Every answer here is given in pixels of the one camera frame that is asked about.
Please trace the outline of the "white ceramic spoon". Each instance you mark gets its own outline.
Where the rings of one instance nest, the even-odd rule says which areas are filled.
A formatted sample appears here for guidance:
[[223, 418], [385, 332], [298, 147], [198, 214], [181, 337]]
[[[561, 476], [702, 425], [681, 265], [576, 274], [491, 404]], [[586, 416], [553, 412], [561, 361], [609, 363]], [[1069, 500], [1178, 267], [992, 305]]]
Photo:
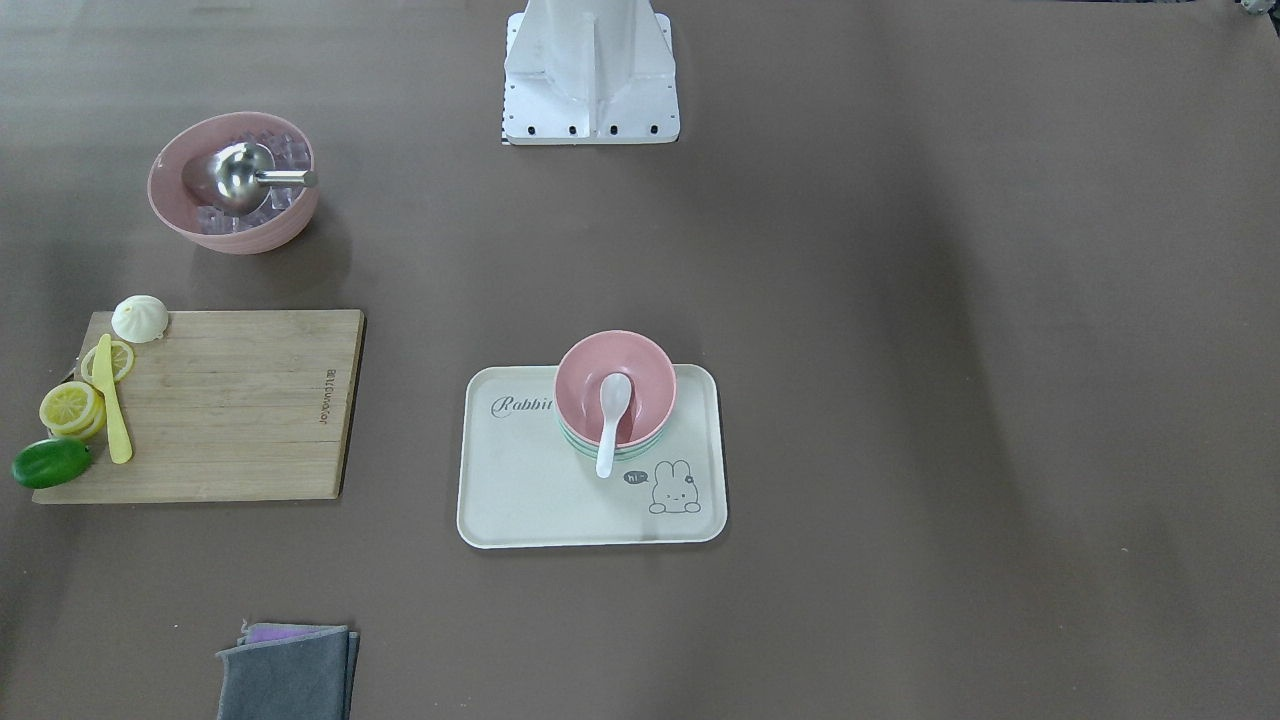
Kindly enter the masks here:
[[611, 373], [600, 384], [602, 434], [595, 461], [595, 474], [600, 479], [609, 478], [613, 471], [620, 423], [628, 410], [632, 392], [632, 382], [620, 372]]

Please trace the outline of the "small pink bowl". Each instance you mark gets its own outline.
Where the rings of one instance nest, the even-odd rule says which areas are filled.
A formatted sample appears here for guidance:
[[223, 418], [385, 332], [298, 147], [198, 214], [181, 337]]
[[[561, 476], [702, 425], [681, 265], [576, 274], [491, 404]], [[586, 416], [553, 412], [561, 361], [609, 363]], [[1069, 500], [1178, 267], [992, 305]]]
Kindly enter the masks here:
[[631, 331], [602, 331], [580, 340], [556, 369], [553, 400], [563, 432], [589, 455], [595, 454], [602, 437], [602, 382], [613, 373], [626, 375], [632, 384], [618, 425], [618, 455], [637, 454], [654, 442], [675, 410], [675, 365], [653, 340]]

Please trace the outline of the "large pink ice bowl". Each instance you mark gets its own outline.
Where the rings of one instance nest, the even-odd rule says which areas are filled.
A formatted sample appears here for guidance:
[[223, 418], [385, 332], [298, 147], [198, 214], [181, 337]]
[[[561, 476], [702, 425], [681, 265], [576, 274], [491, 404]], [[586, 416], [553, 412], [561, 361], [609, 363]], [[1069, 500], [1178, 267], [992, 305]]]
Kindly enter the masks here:
[[180, 172], [188, 161], [247, 138], [269, 147], [278, 168], [315, 168], [310, 140], [284, 118], [233, 111], [201, 120], [172, 138], [148, 170], [148, 202], [169, 231], [218, 252], [248, 255], [278, 249], [305, 229], [317, 209], [317, 188], [274, 190], [247, 217], [228, 217], [186, 188]]

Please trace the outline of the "green stacked bowls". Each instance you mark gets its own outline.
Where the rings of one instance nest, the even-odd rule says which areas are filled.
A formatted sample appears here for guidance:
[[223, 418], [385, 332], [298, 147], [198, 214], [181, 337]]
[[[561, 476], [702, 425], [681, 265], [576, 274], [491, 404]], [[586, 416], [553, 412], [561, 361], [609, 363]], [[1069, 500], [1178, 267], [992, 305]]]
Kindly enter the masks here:
[[[563, 423], [558, 424], [561, 434], [570, 443], [570, 446], [585, 457], [589, 457], [593, 462], [598, 455], [598, 446], [593, 442], [588, 442], [577, 436], [570, 427]], [[666, 428], [657, 430], [653, 436], [648, 437], [643, 442], [635, 445], [623, 445], [618, 439], [614, 445], [614, 461], [625, 462], [643, 456], [645, 452], [657, 447], [666, 433]]]

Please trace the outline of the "cream rabbit tray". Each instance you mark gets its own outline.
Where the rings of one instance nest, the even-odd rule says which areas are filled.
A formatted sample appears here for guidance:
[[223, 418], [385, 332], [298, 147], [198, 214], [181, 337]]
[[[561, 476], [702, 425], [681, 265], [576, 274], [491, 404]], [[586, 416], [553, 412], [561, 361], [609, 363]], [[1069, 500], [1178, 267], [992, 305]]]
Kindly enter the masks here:
[[468, 383], [460, 459], [460, 536], [480, 550], [700, 543], [726, 527], [719, 396], [678, 364], [659, 445], [607, 479], [561, 434], [553, 366], [492, 366]]

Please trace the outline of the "wooden cutting board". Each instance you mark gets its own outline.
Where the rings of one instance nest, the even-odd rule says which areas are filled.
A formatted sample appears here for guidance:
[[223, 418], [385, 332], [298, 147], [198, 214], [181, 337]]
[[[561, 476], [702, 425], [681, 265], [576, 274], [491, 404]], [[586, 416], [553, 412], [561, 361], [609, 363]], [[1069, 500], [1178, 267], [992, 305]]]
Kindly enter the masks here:
[[364, 331], [358, 309], [173, 311], [118, 388], [132, 460], [96, 436], [90, 468], [33, 501], [338, 498]]

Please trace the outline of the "metal scoop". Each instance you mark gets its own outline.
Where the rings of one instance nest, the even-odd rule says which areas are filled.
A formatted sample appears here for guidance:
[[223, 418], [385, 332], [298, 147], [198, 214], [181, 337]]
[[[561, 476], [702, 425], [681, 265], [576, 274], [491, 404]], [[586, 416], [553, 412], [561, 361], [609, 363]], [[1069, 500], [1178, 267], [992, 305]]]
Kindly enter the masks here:
[[275, 188], [312, 188], [315, 170], [276, 168], [269, 147], [233, 143], [210, 156], [207, 202], [232, 217], [247, 217], [261, 208]]

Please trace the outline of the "grey folded cloth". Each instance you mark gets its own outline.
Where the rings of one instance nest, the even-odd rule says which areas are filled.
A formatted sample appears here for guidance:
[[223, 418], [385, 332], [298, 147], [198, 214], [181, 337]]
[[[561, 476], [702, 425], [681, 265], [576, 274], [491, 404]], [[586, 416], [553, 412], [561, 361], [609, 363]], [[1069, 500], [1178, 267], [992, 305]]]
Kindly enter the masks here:
[[219, 719], [348, 719], [360, 634], [346, 625], [253, 623], [223, 664]]

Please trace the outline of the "white garlic bulb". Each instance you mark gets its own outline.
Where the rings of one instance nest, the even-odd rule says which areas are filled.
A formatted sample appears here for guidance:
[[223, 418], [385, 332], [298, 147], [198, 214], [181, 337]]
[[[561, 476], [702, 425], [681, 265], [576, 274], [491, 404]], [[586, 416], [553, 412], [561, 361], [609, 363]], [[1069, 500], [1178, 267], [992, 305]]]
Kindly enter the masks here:
[[116, 337], [128, 343], [141, 345], [165, 336], [170, 313], [160, 299], [133, 295], [115, 306], [110, 324]]

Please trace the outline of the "yellow plastic knife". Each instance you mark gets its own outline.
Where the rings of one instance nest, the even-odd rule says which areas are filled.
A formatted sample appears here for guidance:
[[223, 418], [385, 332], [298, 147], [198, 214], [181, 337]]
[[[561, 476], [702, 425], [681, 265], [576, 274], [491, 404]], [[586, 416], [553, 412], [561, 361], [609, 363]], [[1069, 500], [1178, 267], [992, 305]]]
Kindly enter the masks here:
[[125, 464], [133, 457], [133, 445], [125, 425], [114, 375], [113, 337], [104, 333], [95, 347], [90, 382], [102, 396], [110, 459], [114, 464]]

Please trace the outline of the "lemon slices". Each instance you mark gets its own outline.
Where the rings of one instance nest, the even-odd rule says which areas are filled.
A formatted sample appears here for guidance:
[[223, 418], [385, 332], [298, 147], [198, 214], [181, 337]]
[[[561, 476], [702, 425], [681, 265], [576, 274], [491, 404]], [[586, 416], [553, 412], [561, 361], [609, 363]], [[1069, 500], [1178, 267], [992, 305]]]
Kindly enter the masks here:
[[81, 380], [68, 380], [50, 389], [38, 407], [38, 418], [51, 437], [88, 441], [106, 423], [105, 401], [90, 383], [97, 350], [81, 360]]

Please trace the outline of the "green lime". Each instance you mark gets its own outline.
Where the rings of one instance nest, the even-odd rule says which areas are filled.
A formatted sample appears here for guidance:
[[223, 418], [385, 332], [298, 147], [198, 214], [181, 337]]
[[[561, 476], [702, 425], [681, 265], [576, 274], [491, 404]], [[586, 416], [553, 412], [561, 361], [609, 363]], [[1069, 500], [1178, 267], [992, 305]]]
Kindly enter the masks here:
[[84, 442], [70, 437], [52, 437], [24, 447], [12, 461], [10, 470], [19, 486], [47, 489], [74, 480], [92, 461], [92, 454]]

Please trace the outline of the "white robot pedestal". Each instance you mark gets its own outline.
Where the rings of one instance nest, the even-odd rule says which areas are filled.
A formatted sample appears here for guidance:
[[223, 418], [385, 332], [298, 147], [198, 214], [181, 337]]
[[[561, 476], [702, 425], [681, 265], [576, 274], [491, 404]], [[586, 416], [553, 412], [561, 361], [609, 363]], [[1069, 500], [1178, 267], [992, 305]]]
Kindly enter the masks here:
[[672, 143], [672, 24], [649, 1], [529, 1], [506, 22], [500, 137], [513, 146]]

